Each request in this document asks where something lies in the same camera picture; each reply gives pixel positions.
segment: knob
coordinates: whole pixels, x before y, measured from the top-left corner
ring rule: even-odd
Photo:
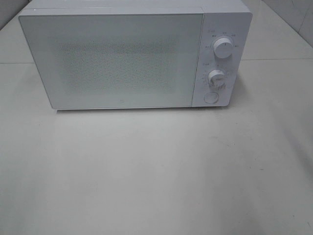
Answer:
[[[208,75],[209,84],[212,87],[221,87],[225,84],[225,73],[222,70],[213,70]]]
[[[233,52],[234,44],[228,37],[222,37],[213,44],[214,53],[217,57],[224,59]]]

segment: white knob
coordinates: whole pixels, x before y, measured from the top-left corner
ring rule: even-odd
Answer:
[[[222,37],[218,39],[214,45],[214,53],[217,57],[224,59],[230,56],[233,52],[234,44],[230,38]]]
[[[225,84],[225,73],[222,70],[213,70],[208,75],[209,84],[212,87],[221,87]]]

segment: microwave top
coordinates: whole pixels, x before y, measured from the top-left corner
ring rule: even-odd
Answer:
[[[56,13],[71,15],[83,12],[77,10],[81,8],[84,10],[90,8],[91,14],[250,12],[241,0],[33,0],[24,8],[22,15],[54,15]]]

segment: control panel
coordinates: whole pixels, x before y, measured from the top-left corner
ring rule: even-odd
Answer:
[[[251,13],[205,13],[192,107],[227,106]]]

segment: timer knob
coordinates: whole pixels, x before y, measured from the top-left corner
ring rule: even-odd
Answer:
[[[224,59],[233,52],[234,44],[228,37],[222,37],[213,44],[214,53],[218,58]]]
[[[222,70],[213,70],[208,75],[209,84],[212,87],[221,87],[225,84],[225,73]]]

